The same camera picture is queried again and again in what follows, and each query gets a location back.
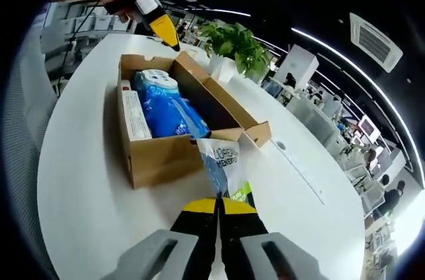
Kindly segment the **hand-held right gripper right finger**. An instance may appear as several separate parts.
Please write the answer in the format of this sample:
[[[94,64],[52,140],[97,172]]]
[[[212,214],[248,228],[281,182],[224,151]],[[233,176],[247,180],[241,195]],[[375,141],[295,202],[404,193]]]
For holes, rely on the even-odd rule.
[[[221,257],[229,279],[318,279],[316,258],[278,232],[269,232],[255,208],[218,201]]]

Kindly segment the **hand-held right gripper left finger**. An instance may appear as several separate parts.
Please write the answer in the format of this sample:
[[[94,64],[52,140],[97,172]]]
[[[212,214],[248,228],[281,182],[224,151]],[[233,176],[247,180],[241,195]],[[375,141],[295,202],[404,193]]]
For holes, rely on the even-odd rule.
[[[118,259],[104,279],[207,279],[215,255],[216,200],[185,205],[170,230],[159,229]]]

